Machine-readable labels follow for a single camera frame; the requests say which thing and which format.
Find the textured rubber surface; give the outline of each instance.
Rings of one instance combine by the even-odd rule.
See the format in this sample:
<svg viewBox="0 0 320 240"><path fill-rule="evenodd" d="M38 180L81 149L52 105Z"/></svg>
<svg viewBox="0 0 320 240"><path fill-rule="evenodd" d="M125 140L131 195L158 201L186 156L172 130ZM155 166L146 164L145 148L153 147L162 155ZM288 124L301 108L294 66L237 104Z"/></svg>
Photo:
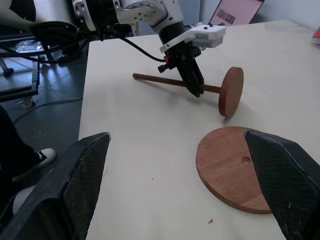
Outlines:
<svg viewBox="0 0 320 240"><path fill-rule="evenodd" d="M106 153L102 141L89 147L63 193L65 206L79 240L86 239L99 197L105 162L97 159L103 158Z"/></svg>
<svg viewBox="0 0 320 240"><path fill-rule="evenodd" d="M76 142L35 186L0 240L84 240L109 146L106 132Z"/></svg>
<svg viewBox="0 0 320 240"><path fill-rule="evenodd" d="M254 169L287 240L319 239L320 166L295 142L254 130L245 133Z"/></svg>

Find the white wall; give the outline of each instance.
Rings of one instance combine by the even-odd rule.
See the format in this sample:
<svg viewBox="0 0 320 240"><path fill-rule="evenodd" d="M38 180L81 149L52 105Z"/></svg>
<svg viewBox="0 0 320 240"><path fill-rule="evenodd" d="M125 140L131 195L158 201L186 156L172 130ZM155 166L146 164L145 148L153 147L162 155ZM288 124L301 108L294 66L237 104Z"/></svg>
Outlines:
<svg viewBox="0 0 320 240"><path fill-rule="evenodd" d="M202 22L209 22L219 2L220 0L201 0ZM258 13L266 21L291 20L313 29L320 26L320 0L265 0Z"/></svg>

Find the floor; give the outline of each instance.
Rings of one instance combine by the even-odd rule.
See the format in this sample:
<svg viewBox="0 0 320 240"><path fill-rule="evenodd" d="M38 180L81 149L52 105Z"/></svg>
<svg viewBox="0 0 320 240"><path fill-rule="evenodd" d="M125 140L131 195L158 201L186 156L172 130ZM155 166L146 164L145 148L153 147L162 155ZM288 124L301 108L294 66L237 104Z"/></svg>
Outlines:
<svg viewBox="0 0 320 240"><path fill-rule="evenodd" d="M65 66L43 64L40 67L40 85L36 106L53 101L82 98L84 94L88 47L85 47L81 56ZM61 53L53 55L57 59ZM23 58L13 58L14 61L29 68L32 62ZM5 79L0 71L0 82L19 81L29 82L31 70L10 59L5 59L8 68L14 68L10 78ZM12 121L26 113L29 109L18 104L19 99L1 103ZM39 107L16 122L15 126L23 141L39 151L53 148L57 152L56 160L48 167L39 170L28 177L25 187L36 184L51 168L56 166L68 146L78 140L81 118L82 100L74 102L52 104Z"/></svg>

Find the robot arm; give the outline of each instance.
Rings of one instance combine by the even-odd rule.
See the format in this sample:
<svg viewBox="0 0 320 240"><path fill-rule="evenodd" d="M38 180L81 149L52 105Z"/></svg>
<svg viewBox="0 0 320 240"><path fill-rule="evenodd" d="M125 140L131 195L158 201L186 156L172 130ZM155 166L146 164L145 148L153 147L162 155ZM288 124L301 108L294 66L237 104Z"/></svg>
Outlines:
<svg viewBox="0 0 320 240"><path fill-rule="evenodd" d="M202 25L185 31L178 0L0 0L0 24L32 32L45 45L63 45L80 34L103 35L120 24L145 22L159 35L166 69L177 68L187 89L204 93L195 58L199 47L222 43L224 26Z"/></svg>

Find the plastic bag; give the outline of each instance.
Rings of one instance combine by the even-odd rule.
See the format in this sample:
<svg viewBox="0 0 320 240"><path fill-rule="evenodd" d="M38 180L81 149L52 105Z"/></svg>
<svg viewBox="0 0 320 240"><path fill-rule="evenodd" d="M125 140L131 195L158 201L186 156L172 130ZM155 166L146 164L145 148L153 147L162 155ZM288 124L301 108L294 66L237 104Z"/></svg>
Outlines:
<svg viewBox="0 0 320 240"><path fill-rule="evenodd" d="M22 41L15 45L16 52L18 53L30 53L42 51L43 47L41 42L35 40Z"/></svg>

